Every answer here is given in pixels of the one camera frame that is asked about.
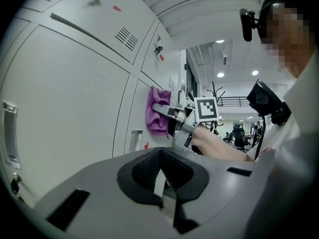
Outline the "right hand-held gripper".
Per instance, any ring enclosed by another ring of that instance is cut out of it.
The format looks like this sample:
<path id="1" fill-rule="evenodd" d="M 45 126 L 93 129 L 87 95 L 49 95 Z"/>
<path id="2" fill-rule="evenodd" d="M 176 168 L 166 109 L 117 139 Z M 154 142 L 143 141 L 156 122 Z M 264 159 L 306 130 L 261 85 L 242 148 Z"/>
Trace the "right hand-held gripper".
<path id="1" fill-rule="evenodd" d="M 185 107 L 153 104 L 153 111 L 174 120 L 175 126 L 169 134 L 174 137 L 174 144 L 180 149 L 189 149 L 198 138 L 206 133 L 205 123 L 216 122 L 220 115 L 215 97 L 195 98 Z"/>

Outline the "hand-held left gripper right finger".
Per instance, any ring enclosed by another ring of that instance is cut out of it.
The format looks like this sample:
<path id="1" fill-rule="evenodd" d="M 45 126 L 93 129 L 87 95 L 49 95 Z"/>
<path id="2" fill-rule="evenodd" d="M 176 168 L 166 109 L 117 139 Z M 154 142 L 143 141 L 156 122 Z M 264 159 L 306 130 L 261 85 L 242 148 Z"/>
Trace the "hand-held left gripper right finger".
<path id="1" fill-rule="evenodd" d="M 221 160 L 170 148 L 160 150 L 183 181 L 174 226 L 163 239 L 268 239 L 273 233 L 267 189 L 274 154 L 258 162 Z"/>

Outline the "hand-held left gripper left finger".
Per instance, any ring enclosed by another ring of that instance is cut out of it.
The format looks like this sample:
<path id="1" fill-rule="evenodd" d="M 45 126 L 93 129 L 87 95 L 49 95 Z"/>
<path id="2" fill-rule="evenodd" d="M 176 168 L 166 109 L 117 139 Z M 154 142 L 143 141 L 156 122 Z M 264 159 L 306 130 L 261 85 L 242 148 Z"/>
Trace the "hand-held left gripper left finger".
<path id="1" fill-rule="evenodd" d="M 117 183 L 127 162 L 151 150 L 131 152 L 84 167 L 47 192 L 34 206 L 44 218 L 76 189 L 89 192 L 66 233 L 81 239 L 175 239 L 180 237 L 159 207 L 129 199 Z"/>

